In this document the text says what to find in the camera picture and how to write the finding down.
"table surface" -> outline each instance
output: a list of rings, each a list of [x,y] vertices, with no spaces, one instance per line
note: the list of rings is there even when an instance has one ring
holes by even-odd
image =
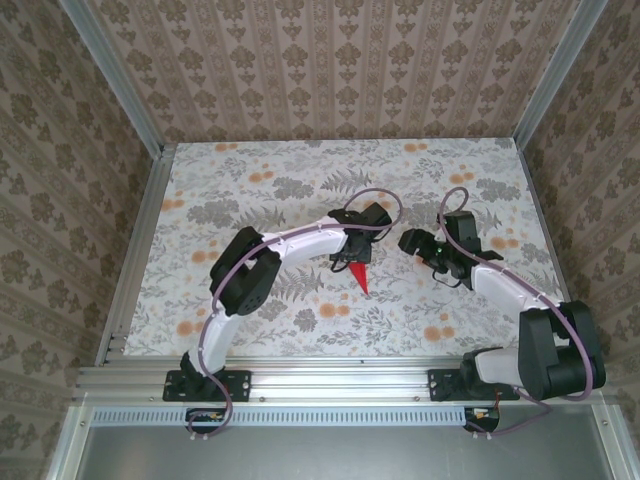
[[[373,248],[369,296],[352,274],[316,258],[281,272],[270,297],[245,317],[230,355],[460,355],[514,344],[517,319],[398,248],[409,228],[435,232],[446,191],[463,185],[485,249],[562,298],[525,172],[511,139],[197,143],[178,146],[125,355],[181,355],[210,313],[209,270],[244,226],[277,232],[318,220],[355,192],[402,198],[400,225]],[[452,198],[455,208],[458,197]],[[367,194],[392,216],[388,195]]]

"red object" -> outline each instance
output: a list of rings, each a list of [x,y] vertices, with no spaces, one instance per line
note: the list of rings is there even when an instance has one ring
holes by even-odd
[[[369,288],[367,287],[367,266],[364,263],[352,262],[349,264],[349,269],[353,276],[356,277],[358,283],[364,290],[366,295],[369,295]]]

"damask wallpaper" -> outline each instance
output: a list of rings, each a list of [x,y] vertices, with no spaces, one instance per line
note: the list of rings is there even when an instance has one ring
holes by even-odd
[[[0,478],[45,472],[149,167],[57,2],[0,2]]]
[[[610,1],[525,156],[640,446],[640,2]]]
[[[507,137],[579,0],[87,0],[166,142]]]

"purple cable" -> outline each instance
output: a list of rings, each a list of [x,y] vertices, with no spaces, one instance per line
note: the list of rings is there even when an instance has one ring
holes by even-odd
[[[224,276],[224,278],[220,282],[220,285],[218,285],[218,288],[216,289],[216,291],[213,294],[213,299],[211,301],[211,307],[212,307],[211,315],[209,315],[207,320],[204,322],[204,325],[202,326],[202,333],[200,334],[200,339],[198,340],[198,363],[200,364],[200,368],[202,369],[202,371],[205,372],[207,377],[223,393],[224,399],[225,399],[225,403],[226,403],[226,408],[227,408],[227,415],[226,415],[225,419],[222,421],[222,423],[218,426],[218,428],[216,430],[214,430],[210,435],[202,435],[203,437],[210,437],[210,436],[212,437],[214,435],[218,435],[224,429],[224,427],[226,427],[229,424],[229,422],[231,421],[231,416],[233,415],[233,401],[231,400],[231,396],[229,395],[229,392],[227,392],[227,389],[224,388],[224,386],[222,385],[222,382],[220,382],[220,380],[218,380],[207,369],[207,366],[204,364],[204,357],[202,355],[202,351],[203,351],[203,348],[204,348],[204,339],[205,339],[205,336],[207,334],[207,329],[209,328],[209,325],[211,324],[211,321],[213,320],[213,317],[214,317],[215,313],[217,312],[217,308],[216,307],[218,305],[218,299],[220,298],[220,295],[222,294],[222,291],[224,290],[224,288],[227,286],[227,284],[229,283],[231,278],[236,274],[236,272],[240,269],[240,267],[242,267],[242,265],[245,264],[245,262],[247,260],[249,260],[251,257],[253,257],[260,250],[262,250],[264,248],[267,248],[269,245],[273,245],[274,243],[278,243],[278,242],[281,242],[283,240],[289,240],[290,238],[297,237],[298,235],[303,235],[305,233],[315,232],[315,231],[318,231],[319,229],[321,229],[321,230],[329,230],[329,229],[332,229],[332,230],[358,229],[358,230],[367,230],[367,231],[375,232],[375,231],[387,230],[387,229],[390,229],[390,228],[396,226],[400,222],[400,220],[402,219],[402,214],[403,214],[404,207],[402,206],[402,201],[400,200],[400,197],[398,195],[396,195],[395,193],[393,193],[392,191],[390,191],[390,190],[387,190],[387,189],[384,189],[384,188],[365,188],[364,190],[360,190],[358,193],[356,193],[351,198],[349,198],[349,200],[347,200],[347,203],[345,203],[344,208],[346,209],[351,204],[351,202],[353,202],[356,198],[358,198],[360,195],[362,195],[364,193],[368,193],[368,192],[381,192],[381,193],[389,194],[398,203],[398,216],[389,225],[384,225],[384,226],[380,226],[380,227],[372,227],[372,226],[368,226],[368,225],[355,225],[355,224],[345,224],[345,223],[329,223],[329,224],[313,225],[313,226],[310,226],[310,227],[307,227],[307,228],[302,228],[300,230],[296,230],[294,232],[290,232],[288,234],[272,238],[271,240],[267,240],[267,241],[255,246],[254,248],[249,250],[249,252],[247,252],[240,260],[238,260],[238,262]],[[192,438],[195,438],[195,435],[196,435],[196,432],[193,431],[193,420],[196,417],[198,417],[199,415],[204,415],[206,413],[208,413],[208,412],[197,411],[197,412],[193,412],[191,417],[189,417],[189,423],[187,425],[187,429],[191,433]]]

